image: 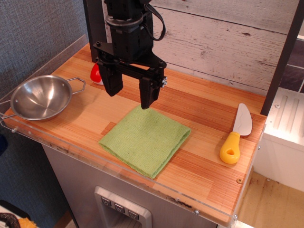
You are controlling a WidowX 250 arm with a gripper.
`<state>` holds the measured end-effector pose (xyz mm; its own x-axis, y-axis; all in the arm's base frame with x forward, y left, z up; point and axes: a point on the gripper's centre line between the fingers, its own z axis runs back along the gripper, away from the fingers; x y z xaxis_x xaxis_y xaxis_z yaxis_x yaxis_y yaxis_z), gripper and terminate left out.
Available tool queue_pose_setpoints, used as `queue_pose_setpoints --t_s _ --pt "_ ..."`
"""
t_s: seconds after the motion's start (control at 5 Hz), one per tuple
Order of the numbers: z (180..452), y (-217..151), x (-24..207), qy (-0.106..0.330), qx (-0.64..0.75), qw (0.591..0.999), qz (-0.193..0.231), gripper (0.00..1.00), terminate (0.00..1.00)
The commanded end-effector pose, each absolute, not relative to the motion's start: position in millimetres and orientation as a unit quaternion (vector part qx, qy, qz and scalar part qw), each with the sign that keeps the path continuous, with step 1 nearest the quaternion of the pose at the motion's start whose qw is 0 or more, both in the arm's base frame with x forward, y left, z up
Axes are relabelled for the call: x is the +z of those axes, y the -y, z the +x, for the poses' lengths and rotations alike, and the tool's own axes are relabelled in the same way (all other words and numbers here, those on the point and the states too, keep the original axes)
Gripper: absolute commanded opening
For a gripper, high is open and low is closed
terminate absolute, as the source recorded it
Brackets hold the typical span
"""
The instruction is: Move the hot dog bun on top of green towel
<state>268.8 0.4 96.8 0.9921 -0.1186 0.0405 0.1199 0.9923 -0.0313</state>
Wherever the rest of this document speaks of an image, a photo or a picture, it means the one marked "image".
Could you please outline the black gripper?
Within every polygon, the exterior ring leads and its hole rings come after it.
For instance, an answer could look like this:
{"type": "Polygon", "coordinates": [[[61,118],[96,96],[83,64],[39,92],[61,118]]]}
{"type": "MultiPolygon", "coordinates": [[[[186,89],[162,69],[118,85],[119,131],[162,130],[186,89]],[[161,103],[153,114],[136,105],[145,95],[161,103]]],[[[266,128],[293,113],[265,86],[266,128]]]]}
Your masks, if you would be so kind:
{"type": "Polygon", "coordinates": [[[99,73],[110,96],[123,88],[123,75],[139,80],[141,108],[148,109],[158,99],[160,87],[167,84],[166,63],[153,51],[153,38],[148,25],[133,29],[112,28],[112,42],[96,42],[99,73]]]}

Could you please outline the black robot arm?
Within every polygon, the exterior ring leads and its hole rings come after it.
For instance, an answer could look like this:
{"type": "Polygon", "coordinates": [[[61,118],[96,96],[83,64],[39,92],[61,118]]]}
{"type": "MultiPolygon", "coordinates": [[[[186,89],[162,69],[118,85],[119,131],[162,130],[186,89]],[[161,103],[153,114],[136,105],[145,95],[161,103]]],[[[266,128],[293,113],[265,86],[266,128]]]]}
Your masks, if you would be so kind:
{"type": "Polygon", "coordinates": [[[148,109],[167,84],[167,64],[152,51],[154,42],[162,40],[166,32],[163,26],[161,35],[154,37],[153,17],[164,20],[148,0],[108,0],[106,7],[112,42],[94,44],[105,90],[114,96],[123,88],[123,75],[136,78],[141,107],[148,109]]]}

